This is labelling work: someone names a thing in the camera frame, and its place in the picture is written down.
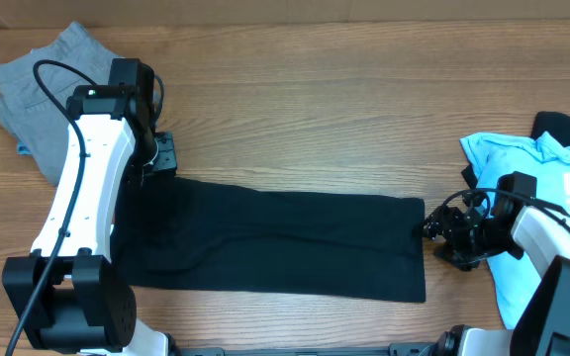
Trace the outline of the black t-shirt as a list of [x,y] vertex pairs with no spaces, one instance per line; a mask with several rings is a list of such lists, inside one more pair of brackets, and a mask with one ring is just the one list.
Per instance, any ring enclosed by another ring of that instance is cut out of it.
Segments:
[[119,196],[111,258],[133,286],[421,303],[424,216],[419,198],[150,178]]

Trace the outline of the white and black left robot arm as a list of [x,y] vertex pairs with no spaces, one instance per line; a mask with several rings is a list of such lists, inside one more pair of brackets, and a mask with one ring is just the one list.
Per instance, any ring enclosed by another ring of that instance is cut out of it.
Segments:
[[68,121],[67,153],[47,220],[28,255],[10,257],[2,285],[32,347],[78,355],[175,355],[172,336],[137,317],[136,296],[111,260],[120,189],[173,175],[173,137],[158,132],[161,79],[136,58],[116,58],[109,81],[87,78],[55,106]]

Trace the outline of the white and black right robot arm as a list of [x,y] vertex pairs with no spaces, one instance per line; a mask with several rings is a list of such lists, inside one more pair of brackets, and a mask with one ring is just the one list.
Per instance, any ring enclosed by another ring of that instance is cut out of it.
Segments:
[[421,223],[425,238],[444,239],[435,256],[461,271],[507,252],[527,256],[541,278],[514,329],[456,325],[426,355],[570,355],[568,214],[535,193],[535,177],[515,171],[494,188],[457,192],[465,210],[442,203]]

